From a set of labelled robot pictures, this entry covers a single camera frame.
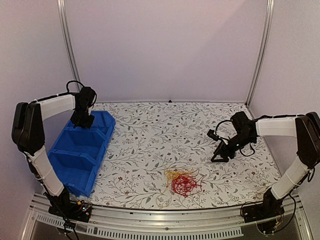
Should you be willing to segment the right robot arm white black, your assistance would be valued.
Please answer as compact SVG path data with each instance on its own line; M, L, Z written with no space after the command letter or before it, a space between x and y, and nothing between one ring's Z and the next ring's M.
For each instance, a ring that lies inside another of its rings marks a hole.
M306 114L263 115L249 119L245 112L235 113L229 122L235 129L231 138L218 135L210 129L207 136L218 142L211 162L227 163L246 145L255 144L259 137L271 138L267 145L276 160L281 178L263 195L261 204L246 206L242 213L253 218L269 218L284 212L282 202L298 188L320 162L320 117L312 111Z

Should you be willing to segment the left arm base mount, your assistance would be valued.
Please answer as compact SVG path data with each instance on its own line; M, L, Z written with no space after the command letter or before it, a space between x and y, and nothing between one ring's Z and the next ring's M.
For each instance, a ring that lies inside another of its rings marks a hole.
M92 204L84 200L54 200L50 203L48 212L69 220L88 223L92 213Z

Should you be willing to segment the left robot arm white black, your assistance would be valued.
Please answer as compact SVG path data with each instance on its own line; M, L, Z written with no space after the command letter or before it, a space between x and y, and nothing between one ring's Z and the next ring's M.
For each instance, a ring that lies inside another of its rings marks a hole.
M12 141L24 154L30 171L42 184L50 203L63 217L70 217L75 210L69 191L49 161L45 147L44 120L72 111L70 120L74 127L89 129L94 121L91 111L96 100L97 93L83 85L79 92L67 90L31 102L19 102L15 107Z

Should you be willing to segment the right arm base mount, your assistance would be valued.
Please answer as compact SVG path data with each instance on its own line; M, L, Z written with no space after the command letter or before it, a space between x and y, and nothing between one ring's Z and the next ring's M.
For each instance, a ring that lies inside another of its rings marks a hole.
M258 231L263 235L273 235L283 222L284 207L280 204L265 207L263 203L245 202L240 208L240 216L245 223L255 222Z

